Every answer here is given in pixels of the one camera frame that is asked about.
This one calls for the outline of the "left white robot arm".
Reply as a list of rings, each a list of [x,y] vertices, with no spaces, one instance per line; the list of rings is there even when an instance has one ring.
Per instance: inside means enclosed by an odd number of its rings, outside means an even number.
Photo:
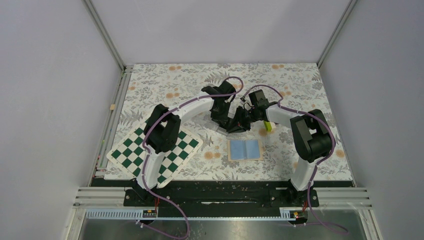
[[[136,199],[144,206],[152,204],[155,192],[152,190],[158,184],[158,174],[165,153],[176,145],[182,123],[209,112],[210,118],[216,124],[224,127],[230,120],[229,108],[238,93],[227,77],[219,86],[206,86],[194,98],[179,103],[174,107],[158,104],[147,120],[143,130],[142,147],[146,156],[142,170],[136,177],[141,186],[136,192]]]

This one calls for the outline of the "clear acrylic card box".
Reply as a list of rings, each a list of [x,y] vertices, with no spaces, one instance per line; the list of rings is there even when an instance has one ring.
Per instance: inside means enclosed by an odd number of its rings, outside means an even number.
[[[219,126],[218,123],[212,120],[210,112],[202,112],[200,114],[197,114],[196,116],[191,118],[191,121],[195,124],[202,126],[203,128],[219,133],[221,135],[229,135],[229,133],[223,127]]]

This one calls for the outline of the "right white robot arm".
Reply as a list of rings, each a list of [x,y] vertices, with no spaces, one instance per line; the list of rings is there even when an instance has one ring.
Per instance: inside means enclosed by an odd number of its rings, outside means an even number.
[[[234,117],[228,119],[224,128],[228,133],[242,133],[249,131],[252,123],[266,121],[291,129],[299,160],[290,178],[292,189],[287,191],[286,198],[291,205],[299,206],[307,199],[305,191],[313,185],[317,164],[334,151],[334,136],[318,109],[304,112],[281,106],[276,101],[270,102],[262,90],[248,96],[252,107],[237,107]]]

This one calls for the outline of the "tan card holder wallet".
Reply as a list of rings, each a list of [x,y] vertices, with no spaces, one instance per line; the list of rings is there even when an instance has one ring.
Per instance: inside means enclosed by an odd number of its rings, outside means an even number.
[[[229,161],[263,161],[264,146],[258,139],[229,139],[227,152]]]

